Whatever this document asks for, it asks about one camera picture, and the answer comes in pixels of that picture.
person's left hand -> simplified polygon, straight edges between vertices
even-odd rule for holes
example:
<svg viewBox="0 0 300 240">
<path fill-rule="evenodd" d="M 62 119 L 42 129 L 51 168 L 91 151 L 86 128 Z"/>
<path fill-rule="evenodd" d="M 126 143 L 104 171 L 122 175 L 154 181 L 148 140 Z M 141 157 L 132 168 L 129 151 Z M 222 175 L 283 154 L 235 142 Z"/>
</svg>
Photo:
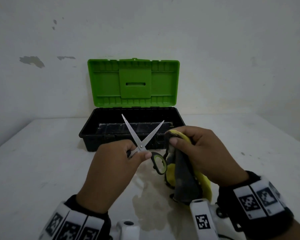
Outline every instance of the person's left hand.
<svg viewBox="0 0 300 240">
<path fill-rule="evenodd" d="M 144 151 L 128 159 L 127 151 L 134 149 L 136 146 L 131 140 L 100 145 L 76 196 L 78 204 L 96 213 L 106 213 L 128 186 L 139 165 L 152 156 L 151 152 Z"/>
</svg>

table surface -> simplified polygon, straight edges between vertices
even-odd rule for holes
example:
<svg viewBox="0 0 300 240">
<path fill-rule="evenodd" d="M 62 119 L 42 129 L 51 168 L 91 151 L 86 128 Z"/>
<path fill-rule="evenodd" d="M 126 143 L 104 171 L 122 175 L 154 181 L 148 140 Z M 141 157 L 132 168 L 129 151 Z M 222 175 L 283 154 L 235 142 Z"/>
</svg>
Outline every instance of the table surface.
<svg viewBox="0 0 300 240">
<path fill-rule="evenodd" d="M 300 222 L 300 142 L 255 114 L 182 118 L 212 129 L 244 169 L 267 176 Z M 59 202 L 79 191 L 94 155 L 78 136 L 86 120 L 34 120 L 0 147 L 0 239 L 36 239 Z M 189 211 L 170 193 L 144 162 L 109 210 L 112 224 L 138 221 L 140 239 L 196 239 Z"/>
</svg>

white wall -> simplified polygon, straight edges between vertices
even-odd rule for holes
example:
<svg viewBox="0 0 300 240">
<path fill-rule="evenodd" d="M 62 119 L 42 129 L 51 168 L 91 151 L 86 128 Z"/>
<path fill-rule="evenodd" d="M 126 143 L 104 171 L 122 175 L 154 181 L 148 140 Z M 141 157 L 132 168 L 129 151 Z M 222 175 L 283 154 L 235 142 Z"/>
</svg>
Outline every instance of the white wall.
<svg viewBox="0 0 300 240">
<path fill-rule="evenodd" d="M 89 116 L 91 58 L 179 60 L 181 114 L 257 112 L 300 140 L 300 0 L 0 0 L 0 145 Z"/>
</svg>

black toolbox base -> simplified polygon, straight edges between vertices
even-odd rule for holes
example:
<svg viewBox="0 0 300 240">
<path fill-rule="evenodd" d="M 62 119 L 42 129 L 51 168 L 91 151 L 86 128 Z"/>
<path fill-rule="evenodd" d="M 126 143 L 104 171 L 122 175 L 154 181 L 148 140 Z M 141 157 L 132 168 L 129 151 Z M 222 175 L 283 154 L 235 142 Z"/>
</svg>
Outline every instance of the black toolbox base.
<svg viewBox="0 0 300 240">
<path fill-rule="evenodd" d="M 79 133 L 89 152 L 95 152 L 101 144 L 112 141 L 129 139 L 135 143 L 121 114 L 141 141 L 164 120 L 156 135 L 147 144 L 148 150 L 164 149 L 164 133 L 185 125 L 174 107 L 96 108 Z"/>
</svg>

toolbox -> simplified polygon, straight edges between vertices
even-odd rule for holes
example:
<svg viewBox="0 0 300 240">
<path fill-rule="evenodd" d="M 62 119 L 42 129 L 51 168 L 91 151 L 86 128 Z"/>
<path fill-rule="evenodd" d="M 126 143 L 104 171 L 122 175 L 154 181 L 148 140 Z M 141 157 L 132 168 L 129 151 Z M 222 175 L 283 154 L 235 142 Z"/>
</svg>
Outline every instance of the toolbox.
<svg viewBox="0 0 300 240">
<path fill-rule="evenodd" d="M 177 101 L 177 60 L 88 60 L 94 105 L 79 133 L 89 152 L 101 144 L 133 138 L 121 116 L 143 140 L 164 120 L 147 149 L 164 149 L 164 133 L 185 125 Z"/>
</svg>

